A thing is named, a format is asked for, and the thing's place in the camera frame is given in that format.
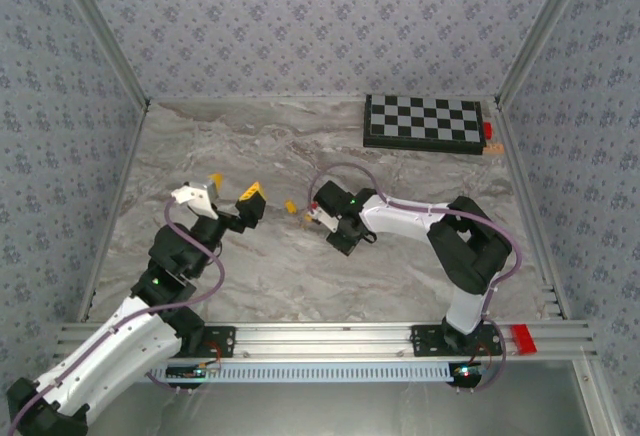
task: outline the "checkered board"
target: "checkered board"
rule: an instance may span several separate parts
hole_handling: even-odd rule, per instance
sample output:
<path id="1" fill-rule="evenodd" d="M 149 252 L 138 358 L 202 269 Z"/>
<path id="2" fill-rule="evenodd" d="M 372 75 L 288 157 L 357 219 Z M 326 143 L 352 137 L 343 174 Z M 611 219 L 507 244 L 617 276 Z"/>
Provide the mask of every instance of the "checkered board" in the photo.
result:
<path id="1" fill-rule="evenodd" d="M 477 101 L 367 96 L 365 147 L 482 154 L 485 145 Z"/>

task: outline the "red component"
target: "red component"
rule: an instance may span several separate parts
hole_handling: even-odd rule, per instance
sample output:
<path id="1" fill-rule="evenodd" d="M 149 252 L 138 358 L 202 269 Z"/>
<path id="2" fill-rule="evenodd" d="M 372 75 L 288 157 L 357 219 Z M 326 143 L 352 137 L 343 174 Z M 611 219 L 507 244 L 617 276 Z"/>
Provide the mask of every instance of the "red component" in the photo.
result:
<path id="1" fill-rule="evenodd" d="M 521 355 L 535 354 L 538 352 L 538 348 L 536 348 L 536 344 L 533 342 L 533 338 L 526 324 L 514 324 L 511 326 L 511 335 L 518 348 L 518 353 Z"/>
<path id="2" fill-rule="evenodd" d="M 491 139 L 493 136 L 493 128 L 491 127 L 491 123 L 482 123 L 484 127 L 484 137 L 485 139 Z"/>

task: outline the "marble surface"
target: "marble surface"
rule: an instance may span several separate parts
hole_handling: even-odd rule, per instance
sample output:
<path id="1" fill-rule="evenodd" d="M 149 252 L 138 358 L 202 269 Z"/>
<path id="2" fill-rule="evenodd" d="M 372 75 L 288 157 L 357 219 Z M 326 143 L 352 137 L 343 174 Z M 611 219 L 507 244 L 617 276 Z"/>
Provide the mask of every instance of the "marble surface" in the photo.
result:
<path id="1" fill-rule="evenodd" d="M 221 259 L 226 282 L 195 308 L 205 320 L 439 321 L 453 286 L 431 247 L 380 235 L 376 244 L 362 243 L 347 258 L 325 242 L 326 231 L 285 210 L 286 199 L 304 207 L 318 168 L 342 161 L 366 166 L 387 193 L 399 198 L 474 198 L 516 236 L 525 254 L 522 270 L 496 294 L 492 314 L 498 319 L 540 317 L 541 280 L 503 157 L 363 148 L 363 107 L 363 102 L 264 100 L 153 104 L 90 320 L 104 321 L 145 269 L 170 191 L 220 172 L 225 176 L 217 202 L 221 209 L 233 211 L 236 198 L 256 180 L 268 202 L 255 230 L 225 235 Z M 353 192 L 369 186 L 355 170 L 334 174 L 336 182 Z M 194 221 L 182 208 L 173 215 L 185 224 Z M 217 277 L 211 266 L 196 285 L 210 287 Z"/>

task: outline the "wall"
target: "wall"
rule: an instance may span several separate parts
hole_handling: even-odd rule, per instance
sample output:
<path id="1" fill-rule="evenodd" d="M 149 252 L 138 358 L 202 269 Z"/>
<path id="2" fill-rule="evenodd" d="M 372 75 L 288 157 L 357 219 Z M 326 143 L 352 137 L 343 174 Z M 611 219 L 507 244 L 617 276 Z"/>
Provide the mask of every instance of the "wall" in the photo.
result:
<path id="1" fill-rule="evenodd" d="M 640 434 L 640 0 L 572 0 L 509 109 L 571 300 Z"/>
<path id="2" fill-rule="evenodd" d="M 148 97 L 495 94 L 543 0 L 97 0 Z"/>
<path id="3" fill-rule="evenodd" d="M 4 392 L 76 317 L 138 111 L 70 0 L 0 0 L 0 432 Z"/>

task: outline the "cable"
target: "cable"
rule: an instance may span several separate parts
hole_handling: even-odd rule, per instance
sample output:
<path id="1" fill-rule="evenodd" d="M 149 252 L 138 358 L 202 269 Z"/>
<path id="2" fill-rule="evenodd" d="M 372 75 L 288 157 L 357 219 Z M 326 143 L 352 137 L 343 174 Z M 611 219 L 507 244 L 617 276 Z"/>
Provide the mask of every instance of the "cable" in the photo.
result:
<path id="1" fill-rule="evenodd" d="M 513 264 L 513 267 L 509 271 L 505 272 L 504 274 L 501 274 L 500 276 L 494 277 L 491 280 L 491 283 L 489 283 L 489 288 L 487 289 L 487 296 L 485 297 L 484 304 L 482 305 L 482 310 L 480 312 L 481 318 L 484 321 L 487 321 L 488 323 L 490 323 L 498 333 L 498 337 L 500 339 L 500 347 L 502 348 L 502 360 L 501 360 L 500 367 L 494 373 L 493 377 L 489 381 L 484 383 L 482 386 L 475 388 L 475 391 L 482 391 L 488 387 L 493 386 L 493 384 L 495 384 L 496 380 L 500 377 L 500 375 L 504 371 L 504 363 L 507 359 L 507 350 L 506 350 L 504 335 L 502 334 L 502 331 L 500 330 L 498 325 L 488 317 L 487 310 L 489 308 L 489 304 L 491 303 L 491 298 L 493 297 L 493 293 L 496 292 L 497 285 L 502 281 L 505 281 L 506 279 L 509 279 L 511 276 L 513 276 L 522 266 L 522 249 L 520 248 L 520 245 L 518 244 L 516 239 L 513 236 L 511 236 L 511 234 L 509 234 L 509 232 L 506 229 L 494 223 L 493 221 L 487 218 L 477 216 L 472 213 L 467 213 L 465 211 L 457 211 L 455 209 L 449 209 L 449 208 L 433 208 L 433 207 L 424 208 L 424 207 L 411 206 L 408 204 L 396 203 L 395 201 L 393 201 L 393 199 L 388 198 L 384 193 L 384 191 L 382 191 L 382 188 L 378 184 L 378 180 L 373 175 L 373 173 L 356 163 L 335 163 L 328 166 L 324 170 L 319 171 L 313 177 L 313 179 L 311 180 L 311 184 L 309 185 L 309 191 L 307 193 L 307 203 L 308 203 L 309 209 L 311 209 L 311 204 L 313 203 L 313 188 L 315 187 L 318 180 L 322 176 L 327 174 L 330 170 L 338 167 L 354 168 L 366 174 L 371 180 L 371 184 L 373 185 L 378 197 L 382 200 L 383 203 L 386 203 L 387 205 L 393 208 L 402 209 L 404 211 L 416 211 L 419 213 L 433 213 L 433 214 L 445 214 L 445 215 L 449 214 L 449 215 L 457 216 L 460 218 L 471 219 L 473 221 L 476 221 L 480 224 L 484 224 L 485 226 L 493 229 L 497 233 L 501 234 L 509 242 L 509 244 L 513 248 L 513 252 L 516 255 L 516 261 Z"/>
<path id="2" fill-rule="evenodd" d="M 168 311 L 168 310 L 172 310 L 172 309 L 179 309 L 179 308 L 184 308 L 184 307 L 188 307 L 188 306 L 193 306 L 194 304 L 198 304 L 198 303 L 202 303 L 203 301 L 206 301 L 207 299 L 209 299 L 211 296 L 213 296 L 215 293 L 218 292 L 218 290 L 220 289 L 220 287 L 224 283 L 224 278 L 225 278 L 224 266 L 222 265 L 222 262 L 218 259 L 218 257 L 215 254 L 213 254 L 213 252 L 209 251 L 209 249 L 207 249 L 206 246 L 204 246 L 198 240 L 193 238 L 191 235 L 189 235 L 186 232 L 184 232 L 183 230 L 181 230 L 171 220 L 171 208 L 173 207 L 174 204 L 175 204 L 175 199 L 171 198 L 167 202 L 167 205 L 164 208 L 164 219 L 165 219 L 165 222 L 167 223 L 167 226 L 169 226 L 173 231 L 175 231 L 176 234 L 178 234 L 178 236 L 180 236 L 182 239 L 184 239 L 188 243 L 190 243 L 193 246 L 195 246 L 196 248 L 198 248 L 204 254 L 206 254 L 209 257 L 209 260 L 212 261 L 213 263 L 215 263 L 216 266 L 218 266 L 218 270 L 220 271 L 220 276 L 218 278 L 218 282 L 210 290 L 208 290 L 207 292 L 203 293 L 201 296 L 198 296 L 197 298 L 191 299 L 189 301 L 183 301 L 183 302 L 180 302 L 180 303 L 162 304 L 160 306 L 153 306 L 153 307 L 150 307 L 150 308 L 141 309 L 139 311 L 131 313 L 130 315 L 122 318 L 119 322 L 117 322 L 116 324 L 114 324 L 111 327 L 112 331 L 108 331 L 108 332 L 104 333 L 102 336 L 100 336 L 100 338 L 98 338 L 84 353 L 82 353 L 78 357 L 78 359 L 76 359 L 72 364 L 70 364 L 69 367 L 58 378 L 56 378 L 54 380 L 55 385 L 51 384 L 51 385 L 45 387 L 42 391 L 40 391 L 33 398 L 31 398 L 20 409 L 20 411 L 18 411 L 18 413 L 16 414 L 15 418 L 11 422 L 11 425 L 9 426 L 9 431 L 7 432 L 7 436 L 14 436 L 14 434 L 15 434 L 17 428 L 18 428 L 18 425 L 20 424 L 20 421 L 22 420 L 22 418 L 24 418 L 25 414 L 27 414 L 27 412 L 31 408 L 33 408 L 42 398 L 44 398 L 44 396 L 46 396 L 49 392 L 51 392 L 56 386 L 59 386 L 60 384 L 62 384 L 62 382 L 71 373 L 73 373 L 84 361 L 86 361 L 86 359 L 89 356 L 91 356 L 91 354 L 93 354 L 93 352 L 96 349 L 98 349 L 98 347 L 100 347 L 107 339 L 109 339 L 109 337 L 112 334 L 117 333 L 118 330 L 122 326 L 127 324 L 129 321 L 131 321 L 131 320 L 133 320 L 133 319 L 135 319 L 135 318 L 137 318 L 139 316 L 142 316 L 144 314 L 150 314 L 151 315 L 151 314 L 159 313 L 161 311 Z"/>

